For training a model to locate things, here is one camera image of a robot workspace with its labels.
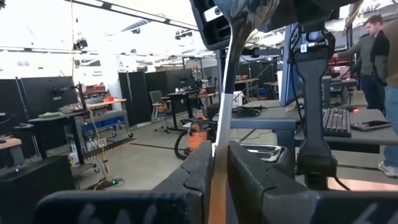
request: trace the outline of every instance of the red object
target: red object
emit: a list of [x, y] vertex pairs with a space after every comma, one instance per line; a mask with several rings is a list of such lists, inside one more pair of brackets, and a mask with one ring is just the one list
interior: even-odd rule
[[104, 98], [104, 102], [112, 102], [114, 101], [114, 96], [107, 96]]

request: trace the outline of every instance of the sneaker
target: sneaker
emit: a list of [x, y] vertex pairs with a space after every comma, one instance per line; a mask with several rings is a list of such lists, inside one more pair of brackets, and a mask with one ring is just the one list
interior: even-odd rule
[[383, 162], [379, 163], [378, 168], [388, 177], [398, 177], [398, 168], [385, 166]]

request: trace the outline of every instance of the ceiling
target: ceiling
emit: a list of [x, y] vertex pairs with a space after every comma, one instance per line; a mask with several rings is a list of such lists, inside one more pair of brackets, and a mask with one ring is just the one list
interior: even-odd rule
[[[76, 0], [93, 4], [96, 0]], [[127, 8], [160, 15], [168, 19], [195, 26], [189, 0], [107, 0]], [[365, 0], [361, 12], [390, 4], [391, 0]], [[348, 7], [341, 10], [340, 17], [347, 16]], [[104, 9], [97, 9], [65, 0], [12, 0], [0, 13], [0, 46], [25, 47], [33, 49], [71, 50], [73, 43], [85, 38], [87, 51], [130, 54], [135, 50], [137, 60], [143, 63], [167, 58], [170, 55], [206, 57], [212, 54], [206, 50], [198, 32], [191, 37], [175, 39], [181, 28], [140, 18], [126, 16]], [[140, 29], [133, 34], [131, 29]], [[266, 45], [283, 41], [281, 34], [268, 35], [260, 42]]]

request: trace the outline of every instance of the white label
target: white label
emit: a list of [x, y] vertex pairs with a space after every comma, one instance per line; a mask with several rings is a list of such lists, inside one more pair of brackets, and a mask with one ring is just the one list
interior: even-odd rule
[[307, 52], [307, 45], [306, 45], [306, 44], [302, 44], [302, 45], [300, 46], [300, 48], [301, 48], [301, 53]]

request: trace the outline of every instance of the ceiling light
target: ceiling light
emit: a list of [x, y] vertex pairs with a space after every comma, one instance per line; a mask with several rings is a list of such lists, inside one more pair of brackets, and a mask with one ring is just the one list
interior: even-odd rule
[[111, 10], [121, 12], [121, 13], [126, 13], [126, 14], [129, 14], [130, 16], [145, 18], [145, 19], [152, 20], [152, 21], [157, 21], [157, 22], [165, 22], [166, 21], [165, 18], [155, 16], [152, 14], [148, 14], [148, 13], [144, 13], [144, 12], [135, 11], [135, 10], [128, 9], [125, 7], [121, 7], [121, 6], [111, 6]]
[[85, 3], [85, 4], [90, 4], [93, 6], [99, 6], [101, 7], [104, 3], [97, 1], [97, 0], [74, 0], [75, 2], [80, 2], [80, 3]]
[[25, 50], [23, 47], [0, 47], [0, 50]]
[[183, 23], [183, 22], [178, 22], [178, 21], [170, 21], [169, 24], [172, 24], [172, 25], [175, 25], [175, 26], [184, 27], [186, 29], [194, 29], [194, 30], [198, 29], [196, 26], [193, 26], [191, 24], [186, 24], [186, 23]]

